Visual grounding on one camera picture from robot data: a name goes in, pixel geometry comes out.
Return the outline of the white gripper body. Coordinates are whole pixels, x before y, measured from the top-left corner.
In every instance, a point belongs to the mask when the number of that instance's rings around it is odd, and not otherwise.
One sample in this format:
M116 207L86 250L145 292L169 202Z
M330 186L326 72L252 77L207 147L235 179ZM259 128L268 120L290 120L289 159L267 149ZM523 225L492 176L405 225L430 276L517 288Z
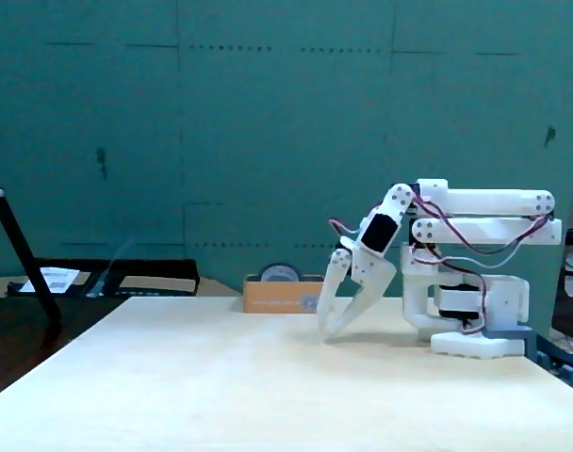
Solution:
M396 275L396 267L376 254L347 239L350 252L350 279L358 285L357 295L383 295Z

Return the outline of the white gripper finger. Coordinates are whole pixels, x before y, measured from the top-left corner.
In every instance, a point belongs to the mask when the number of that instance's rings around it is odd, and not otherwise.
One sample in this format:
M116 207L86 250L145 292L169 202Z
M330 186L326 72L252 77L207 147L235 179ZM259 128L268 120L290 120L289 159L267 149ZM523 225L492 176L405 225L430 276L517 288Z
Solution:
M335 321L330 320L333 302L336 299L338 287L344 281L352 264L352 253L347 249L334 250L326 269L326 274L319 293L317 304L317 320L321 333L338 333L348 323L343 312Z
M336 337L356 318L383 298L384 290L379 286L360 286L343 312L324 329L326 340Z

